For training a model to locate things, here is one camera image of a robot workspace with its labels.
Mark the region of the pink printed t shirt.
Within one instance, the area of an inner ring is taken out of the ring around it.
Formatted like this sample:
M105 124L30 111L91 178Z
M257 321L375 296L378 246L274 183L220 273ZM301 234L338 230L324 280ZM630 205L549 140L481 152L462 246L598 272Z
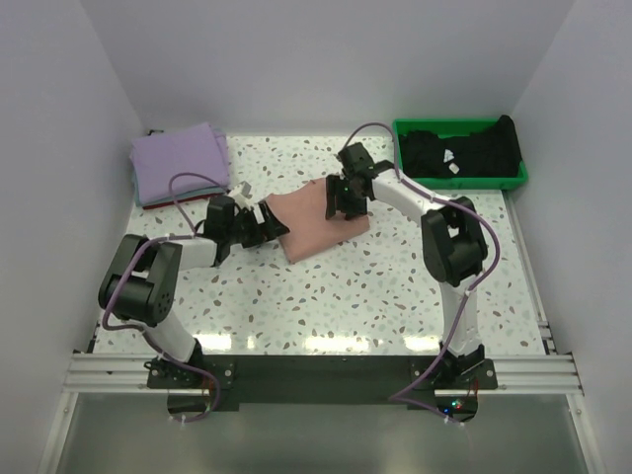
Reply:
M265 203L289 229L278 238L291 264L304 261L355 238L370 228L367 215L346 220L341 213L326 215L326 180L310 180L302 188L283 195L270 194Z

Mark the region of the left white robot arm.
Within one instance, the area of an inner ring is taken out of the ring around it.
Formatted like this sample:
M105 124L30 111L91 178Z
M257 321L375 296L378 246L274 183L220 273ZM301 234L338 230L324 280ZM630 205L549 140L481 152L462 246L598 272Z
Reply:
M170 363L171 377L183 387L204 376L201 347L175 315L179 273L216 268L238 245L258 247L289 233L263 202L241 203L235 197L212 199L206 217L186 235L150 239L126 234L101 283L98 303L107 331L138 332L156 354Z

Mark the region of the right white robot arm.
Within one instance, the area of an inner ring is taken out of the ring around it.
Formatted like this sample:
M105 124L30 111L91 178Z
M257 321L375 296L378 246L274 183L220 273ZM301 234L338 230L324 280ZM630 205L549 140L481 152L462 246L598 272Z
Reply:
M485 359L478 321L477 288L500 260L500 241L471 199L450 199L406 177L393 163L376 162L357 142L337 155L340 174L326 178L325 217L347 220L367 214L367 204L390 205L419 225L423 262L439 283L443 335L439 354L409 385L428 378L463 387Z

